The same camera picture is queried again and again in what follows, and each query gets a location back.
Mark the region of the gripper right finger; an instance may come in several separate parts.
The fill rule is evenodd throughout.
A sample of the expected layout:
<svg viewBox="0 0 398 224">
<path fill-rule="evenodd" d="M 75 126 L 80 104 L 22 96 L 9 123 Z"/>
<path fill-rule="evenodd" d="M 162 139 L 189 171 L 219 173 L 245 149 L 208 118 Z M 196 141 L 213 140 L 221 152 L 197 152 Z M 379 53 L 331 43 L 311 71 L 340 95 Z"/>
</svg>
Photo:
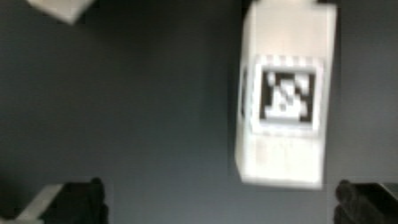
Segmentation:
<svg viewBox="0 0 398 224">
<path fill-rule="evenodd" d="M 334 224 L 398 224 L 398 183 L 340 182 Z"/>
</svg>

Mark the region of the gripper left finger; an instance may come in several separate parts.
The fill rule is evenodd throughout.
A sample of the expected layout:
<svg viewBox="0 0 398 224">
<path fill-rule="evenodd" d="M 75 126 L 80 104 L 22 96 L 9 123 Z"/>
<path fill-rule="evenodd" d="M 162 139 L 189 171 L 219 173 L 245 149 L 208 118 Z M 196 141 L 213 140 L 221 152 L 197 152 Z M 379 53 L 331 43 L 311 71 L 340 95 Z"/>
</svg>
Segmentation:
<svg viewBox="0 0 398 224">
<path fill-rule="evenodd" d="M 109 224 L 102 179 L 46 185 L 11 223 Z"/>
</svg>

